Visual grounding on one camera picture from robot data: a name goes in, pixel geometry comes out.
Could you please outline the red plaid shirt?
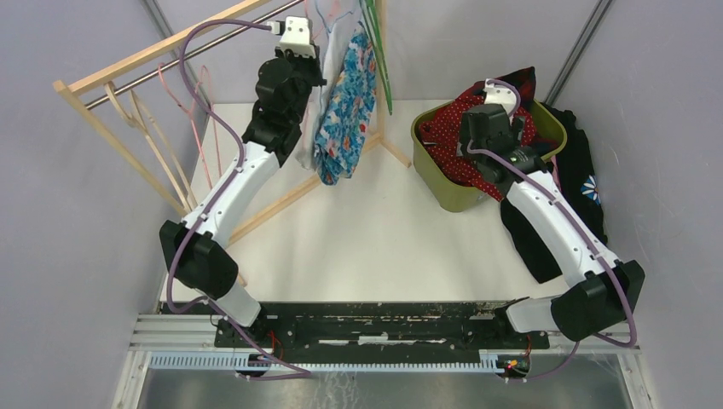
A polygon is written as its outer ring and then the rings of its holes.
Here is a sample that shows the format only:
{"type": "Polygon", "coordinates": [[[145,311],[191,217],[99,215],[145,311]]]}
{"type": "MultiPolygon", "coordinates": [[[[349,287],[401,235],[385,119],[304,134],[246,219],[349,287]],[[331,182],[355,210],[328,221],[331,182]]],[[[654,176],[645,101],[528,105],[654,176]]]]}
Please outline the red plaid shirt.
{"type": "Polygon", "coordinates": [[[525,131],[520,144],[530,146],[549,161],[566,143],[567,134],[563,125],[535,98],[535,68],[529,66],[497,78],[511,85],[520,95],[520,105],[513,117],[525,118],[525,131]]]}

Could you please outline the pink hanger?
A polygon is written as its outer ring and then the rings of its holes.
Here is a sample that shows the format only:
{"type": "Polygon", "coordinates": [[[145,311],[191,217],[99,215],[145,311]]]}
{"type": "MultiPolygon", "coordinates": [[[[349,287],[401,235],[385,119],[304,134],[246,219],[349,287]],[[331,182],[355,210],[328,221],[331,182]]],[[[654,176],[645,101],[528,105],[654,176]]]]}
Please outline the pink hanger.
{"type": "MultiPolygon", "coordinates": [[[[212,137],[211,140],[212,140],[212,142],[213,142],[214,153],[215,153],[215,155],[216,155],[215,165],[212,166],[211,168],[212,168],[214,171],[216,171],[216,173],[217,173],[217,178],[214,179],[214,178],[212,177],[212,173],[211,173],[211,170],[210,170],[210,168],[209,168],[208,161],[207,161],[206,156],[205,156],[205,151],[204,151],[203,146],[202,146],[202,142],[201,142],[201,139],[200,139],[200,133],[199,133],[198,127],[197,127],[197,125],[196,125],[196,123],[195,123],[195,120],[194,120],[194,112],[195,112],[196,107],[198,106],[198,104],[197,104],[195,101],[192,101],[192,102],[191,102],[191,105],[190,105],[189,107],[186,107],[186,106],[184,106],[184,105],[181,103],[181,101],[173,94],[173,92],[171,91],[171,89],[169,88],[169,86],[166,84],[165,78],[164,78],[164,74],[163,74],[162,71],[161,71],[162,66],[163,66],[163,65],[162,65],[161,63],[159,63],[159,64],[157,65],[157,69],[156,69],[156,72],[158,73],[158,76],[159,76],[159,81],[161,82],[161,84],[162,84],[162,86],[163,86],[166,94],[167,94],[167,95],[176,103],[176,105],[186,114],[186,116],[187,116],[187,118],[188,118],[188,120],[189,120],[189,122],[190,122],[191,129],[192,129],[193,135],[194,135],[195,145],[196,145],[196,147],[197,147],[197,150],[198,150],[198,153],[199,153],[199,158],[200,158],[201,163],[202,163],[202,165],[203,165],[203,170],[204,170],[204,175],[205,175],[205,179],[206,179],[206,184],[207,184],[208,188],[212,189],[212,188],[213,188],[213,182],[214,182],[214,181],[219,181],[220,178],[221,178],[221,176],[222,176],[222,174],[223,174],[223,172],[222,172],[222,166],[221,166],[221,152],[220,152],[219,142],[218,142],[218,127],[217,127],[217,121],[216,121],[216,119],[211,118],[211,128],[212,128],[212,131],[213,131],[213,137],[212,137]]],[[[213,85],[212,85],[212,81],[211,81],[211,73],[210,73],[209,69],[208,69],[205,65],[203,65],[203,66],[201,67],[201,70],[200,70],[200,78],[196,80],[196,83],[195,83],[195,86],[194,86],[194,90],[195,90],[197,93],[199,93],[199,92],[201,91],[201,89],[203,88],[204,85],[207,85],[207,86],[210,88],[211,101],[208,102],[208,107],[209,107],[210,109],[213,109],[213,102],[214,102],[213,96],[214,96],[214,94],[213,94],[213,85]]]]}
{"type": "Polygon", "coordinates": [[[322,22],[327,34],[330,34],[338,20],[345,11],[344,2],[340,0],[328,1],[327,9],[321,14],[322,22]]]}

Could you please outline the red polka dot garment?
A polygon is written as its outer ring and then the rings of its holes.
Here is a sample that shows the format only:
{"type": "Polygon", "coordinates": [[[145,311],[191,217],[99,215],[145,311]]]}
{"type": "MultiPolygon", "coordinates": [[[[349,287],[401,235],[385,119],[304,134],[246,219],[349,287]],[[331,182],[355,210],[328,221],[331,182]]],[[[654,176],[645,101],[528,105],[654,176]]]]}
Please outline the red polka dot garment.
{"type": "Polygon", "coordinates": [[[462,114],[484,103],[480,89],[468,89],[447,105],[438,108],[432,118],[417,126],[419,137],[431,159],[452,183],[460,187],[474,187],[497,201],[502,194],[493,184],[486,182],[473,162],[465,158],[460,143],[462,114]]]}

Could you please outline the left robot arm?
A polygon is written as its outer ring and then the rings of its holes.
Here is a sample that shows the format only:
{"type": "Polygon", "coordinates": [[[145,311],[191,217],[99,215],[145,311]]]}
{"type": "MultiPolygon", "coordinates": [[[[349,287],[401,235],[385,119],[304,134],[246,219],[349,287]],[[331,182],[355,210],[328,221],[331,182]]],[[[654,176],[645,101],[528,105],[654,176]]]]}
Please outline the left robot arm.
{"type": "Polygon", "coordinates": [[[268,336],[262,307],[238,281],[239,268],[225,250],[260,188],[283,166],[301,135],[313,88],[325,84],[319,48],[281,45],[262,64],[252,119],[241,148],[219,183],[180,222],[165,222],[159,237],[171,279],[212,300],[237,324],[236,336],[255,347],[268,336]]]}

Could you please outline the wooden hanger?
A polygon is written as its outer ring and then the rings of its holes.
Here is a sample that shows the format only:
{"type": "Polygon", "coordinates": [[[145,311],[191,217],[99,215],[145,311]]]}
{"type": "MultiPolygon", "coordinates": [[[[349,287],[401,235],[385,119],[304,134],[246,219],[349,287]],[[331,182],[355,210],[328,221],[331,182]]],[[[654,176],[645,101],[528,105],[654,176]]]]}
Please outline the wooden hanger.
{"type": "Polygon", "coordinates": [[[176,193],[176,197],[172,198],[182,207],[180,214],[188,214],[197,202],[176,151],[154,115],[135,91],[130,91],[130,105],[126,109],[116,96],[112,81],[105,83],[103,89],[119,116],[145,139],[176,193]]]}

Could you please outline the white garment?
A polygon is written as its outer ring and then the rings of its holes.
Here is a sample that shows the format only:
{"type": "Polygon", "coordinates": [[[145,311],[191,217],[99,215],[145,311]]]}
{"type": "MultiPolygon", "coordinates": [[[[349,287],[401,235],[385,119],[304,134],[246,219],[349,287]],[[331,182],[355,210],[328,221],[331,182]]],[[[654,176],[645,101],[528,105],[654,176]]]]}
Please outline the white garment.
{"type": "Polygon", "coordinates": [[[321,127],[321,121],[326,112],[333,86],[341,72],[347,44],[354,29],[337,23],[329,35],[324,60],[321,64],[322,77],[327,81],[320,88],[314,88],[307,105],[304,121],[302,122],[302,136],[295,148],[294,158],[306,170],[315,170],[314,139],[321,127]]]}

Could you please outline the green hanger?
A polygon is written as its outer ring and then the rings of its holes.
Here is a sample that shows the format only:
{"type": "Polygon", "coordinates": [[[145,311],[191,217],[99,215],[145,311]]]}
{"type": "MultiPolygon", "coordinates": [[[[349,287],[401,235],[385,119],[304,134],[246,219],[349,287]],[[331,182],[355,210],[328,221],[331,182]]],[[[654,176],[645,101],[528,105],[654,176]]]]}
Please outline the green hanger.
{"type": "Polygon", "coordinates": [[[386,111],[393,114],[392,89],[390,74],[385,58],[385,46],[382,30],[382,14],[379,11],[379,2],[374,0],[360,0],[363,25],[375,53],[379,71],[379,83],[385,94],[386,111]]]}

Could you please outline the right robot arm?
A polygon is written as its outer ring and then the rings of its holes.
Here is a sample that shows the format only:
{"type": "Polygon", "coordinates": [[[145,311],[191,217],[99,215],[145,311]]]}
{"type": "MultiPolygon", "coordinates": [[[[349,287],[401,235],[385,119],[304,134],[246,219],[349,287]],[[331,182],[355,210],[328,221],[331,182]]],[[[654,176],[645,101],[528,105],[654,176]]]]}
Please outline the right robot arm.
{"type": "Polygon", "coordinates": [[[521,145],[523,124],[500,104],[463,113],[460,150],[531,225],[569,287],[553,297],[527,298],[504,307],[492,325],[504,348],[527,332],[557,331],[570,341],[597,337],[623,348],[638,341],[633,311],[645,281],[635,260],[624,262],[602,244],[557,188],[552,173],[521,145]]]}

